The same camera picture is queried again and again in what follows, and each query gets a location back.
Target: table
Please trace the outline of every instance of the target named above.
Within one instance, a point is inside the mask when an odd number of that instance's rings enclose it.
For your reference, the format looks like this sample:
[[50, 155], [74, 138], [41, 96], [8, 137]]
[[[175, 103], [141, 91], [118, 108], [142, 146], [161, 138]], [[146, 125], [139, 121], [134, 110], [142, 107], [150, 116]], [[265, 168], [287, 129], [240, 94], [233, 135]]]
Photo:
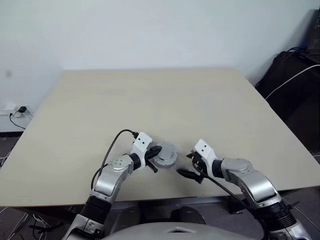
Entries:
[[[218, 157], [245, 158], [278, 190], [320, 185], [320, 166], [254, 87], [230, 68], [66, 71], [0, 170], [0, 206], [83, 204], [107, 148], [122, 129], [179, 150], [172, 168], [135, 171], [117, 201], [224, 196], [208, 180], [181, 177], [202, 138]], [[124, 134], [111, 157], [128, 153]], [[236, 194], [240, 190], [218, 179]]]

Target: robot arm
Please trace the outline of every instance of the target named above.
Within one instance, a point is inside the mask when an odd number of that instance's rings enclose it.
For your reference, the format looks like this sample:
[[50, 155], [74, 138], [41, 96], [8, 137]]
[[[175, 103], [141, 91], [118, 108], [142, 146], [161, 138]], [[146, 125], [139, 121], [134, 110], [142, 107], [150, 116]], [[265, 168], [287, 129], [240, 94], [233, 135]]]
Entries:
[[112, 159], [98, 175], [89, 198], [80, 214], [74, 218], [62, 240], [84, 240], [101, 238], [104, 222], [115, 202], [122, 182], [136, 169], [149, 166], [157, 169], [149, 159], [161, 151], [161, 146], [150, 147], [152, 138], [140, 132], [133, 143], [130, 154]]
[[202, 139], [195, 145], [189, 157], [204, 174], [196, 175], [184, 169], [178, 173], [201, 183], [203, 178], [217, 177], [237, 185], [248, 202], [248, 210], [264, 223], [273, 240], [311, 240], [304, 226], [291, 214], [270, 180], [253, 168], [246, 159], [219, 160], [214, 150]]

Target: white wall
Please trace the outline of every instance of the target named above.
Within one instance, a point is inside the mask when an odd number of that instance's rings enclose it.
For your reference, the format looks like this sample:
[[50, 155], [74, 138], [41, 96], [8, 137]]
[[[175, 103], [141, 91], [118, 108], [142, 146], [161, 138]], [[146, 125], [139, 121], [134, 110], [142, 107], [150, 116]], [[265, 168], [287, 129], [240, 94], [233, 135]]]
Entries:
[[[320, 0], [0, 0], [0, 114], [63, 69], [228, 66], [256, 83]], [[26, 125], [28, 118], [20, 119]], [[0, 132], [18, 131], [0, 116]]]

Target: gray floor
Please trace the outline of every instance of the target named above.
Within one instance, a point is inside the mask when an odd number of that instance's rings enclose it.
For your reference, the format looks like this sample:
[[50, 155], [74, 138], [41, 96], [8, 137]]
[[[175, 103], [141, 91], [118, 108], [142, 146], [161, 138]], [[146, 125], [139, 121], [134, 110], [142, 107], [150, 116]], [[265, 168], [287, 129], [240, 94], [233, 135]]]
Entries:
[[[17, 137], [10, 138], [0, 138], [0, 157], [5, 156], [11, 148], [17, 142]], [[298, 191], [292, 192], [284, 197], [290, 203], [295, 203], [299, 201], [296, 207], [302, 211], [311, 221], [313, 221], [320, 228], [320, 188], [310, 187], [300, 189]], [[262, 230], [257, 221], [247, 212], [243, 211], [242, 214], [229, 214], [226, 211], [223, 202], [214, 203], [201, 203], [201, 204], [190, 204], [189, 207], [198, 210], [204, 217], [206, 223], [211, 226], [215, 226], [221, 229], [225, 229], [231, 232], [235, 232], [244, 236], [248, 236], [254, 239], [261, 239]], [[150, 212], [161, 213], [162, 217], [169, 217], [172, 210], [179, 208], [180, 206], [170, 205], [170, 206], [159, 206], [152, 207]], [[118, 210], [111, 211], [110, 220], [111, 222], [116, 217]], [[293, 215], [299, 219], [308, 230], [312, 239], [320, 239], [320, 232], [312, 226], [299, 212], [295, 209], [292, 210]], [[20, 218], [24, 215], [24, 212], [7, 208], [0, 215], [0, 240], [6, 240], [15, 227]], [[44, 219], [51, 225], [55, 225], [56, 222], [45, 218]], [[33, 225], [34, 220], [30, 219], [24, 228], [15, 235], [12, 240], [32, 240], [34, 239], [32, 235], [32, 230], [28, 228], [29, 225]], [[47, 240], [61, 239], [64, 233], [68, 229], [68, 225], [56, 229], [53, 232], [47, 234]]]

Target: round metal part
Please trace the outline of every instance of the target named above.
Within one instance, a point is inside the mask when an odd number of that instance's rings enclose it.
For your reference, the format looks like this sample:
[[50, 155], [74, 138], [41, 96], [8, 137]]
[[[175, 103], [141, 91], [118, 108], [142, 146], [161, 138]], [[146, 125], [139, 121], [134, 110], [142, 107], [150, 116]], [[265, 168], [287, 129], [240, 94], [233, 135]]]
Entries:
[[153, 162], [160, 168], [169, 168], [174, 165], [178, 157], [178, 149], [173, 144], [162, 141], [157, 144], [162, 149], [157, 156], [153, 158]]

